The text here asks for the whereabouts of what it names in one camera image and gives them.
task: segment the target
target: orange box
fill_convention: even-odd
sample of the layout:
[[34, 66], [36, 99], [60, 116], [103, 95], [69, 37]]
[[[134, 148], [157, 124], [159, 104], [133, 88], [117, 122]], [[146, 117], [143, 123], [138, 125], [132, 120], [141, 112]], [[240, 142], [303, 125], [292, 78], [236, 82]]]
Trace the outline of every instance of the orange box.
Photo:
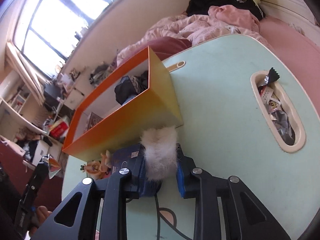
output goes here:
[[[148, 89], [125, 105], [116, 102], [115, 86], [126, 75], [149, 71]], [[104, 118], [84, 133], [88, 115]], [[140, 141], [148, 128], [183, 124], [169, 71], [151, 48], [145, 48], [108, 76], [77, 108], [63, 152], [83, 161]]]

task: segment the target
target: pink pillow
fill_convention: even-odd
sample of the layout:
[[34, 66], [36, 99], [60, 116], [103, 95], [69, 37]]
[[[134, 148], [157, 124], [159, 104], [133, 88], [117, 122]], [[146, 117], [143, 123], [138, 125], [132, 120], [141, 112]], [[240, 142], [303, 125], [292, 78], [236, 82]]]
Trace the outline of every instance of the pink pillow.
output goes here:
[[191, 42], [186, 39], [175, 39], [172, 37], [157, 38], [155, 40], [148, 41], [146, 44], [141, 45], [135, 51], [128, 54], [119, 66], [123, 65], [127, 60], [132, 58], [147, 46], [150, 46], [154, 53], [162, 61], [181, 51], [184, 51], [185, 49], [191, 48]]

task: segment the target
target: candy wrapper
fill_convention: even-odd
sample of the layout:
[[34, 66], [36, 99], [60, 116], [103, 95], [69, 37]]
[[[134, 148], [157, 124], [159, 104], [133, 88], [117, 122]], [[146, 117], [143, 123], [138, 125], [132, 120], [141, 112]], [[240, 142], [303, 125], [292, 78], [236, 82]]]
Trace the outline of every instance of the candy wrapper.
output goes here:
[[257, 85], [258, 89], [262, 88], [263, 86], [269, 85], [280, 78], [279, 74], [275, 71], [274, 68], [269, 70], [268, 75]]
[[265, 105], [269, 116], [275, 125], [281, 138], [287, 145], [293, 145], [295, 141], [295, 134], [290, 125], [288, 115], [283, 111], [279, 98], [275, 95], [274, 90], [269, 87], [271, 83], [280, 78], [278, 73], [271, 68], [264, 80], [258, 84], [258, 90], [261, 100]]

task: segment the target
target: light green table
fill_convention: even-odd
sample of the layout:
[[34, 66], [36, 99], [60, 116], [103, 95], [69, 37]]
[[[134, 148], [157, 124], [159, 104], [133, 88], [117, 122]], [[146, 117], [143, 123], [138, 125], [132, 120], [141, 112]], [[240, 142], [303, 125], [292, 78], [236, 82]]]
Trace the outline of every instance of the light green table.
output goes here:
[[[305, 92], [273, 54], [248, 36], [223, 36], [164, 64], [180, 61], [186, 65], [171, 77], [184, 120], [177, 128], [184, 154], [213, 176], [239, 176], [292, 240], [298, 239], [320, 207], [320, 122]], [[251, 88], [251, 75], [271, 67], [279, 73], [306, 131], [304, 147], [294, 154], [279, 148]], [[79, 171], [81, 164], [70, 157], [63, 198], [85, 176]], [[180, 198], [175, 178], [164, 181], [158, 199], [160, 207], [175, 212], [177, 230], [193, 238], [195, 202]], [[127, 204], [127, 229], [129, 240], [156, 239], [154, 198]], [[161, 237], [183, 239], [163, 220]]]

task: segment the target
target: small figurine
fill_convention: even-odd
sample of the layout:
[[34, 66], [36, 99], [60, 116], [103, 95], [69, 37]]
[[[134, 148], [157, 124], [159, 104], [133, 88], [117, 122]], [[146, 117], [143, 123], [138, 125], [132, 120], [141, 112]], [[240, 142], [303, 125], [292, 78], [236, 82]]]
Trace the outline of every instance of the small figurine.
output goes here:
[[101, 153], [101, 161], [88, 162], [87, 165], [81, 165], [80, 170], [83, 172], [86, 171], [97, 180], [108, 176], [111, 168], [111, 153], [107, 150], [106, 154]]

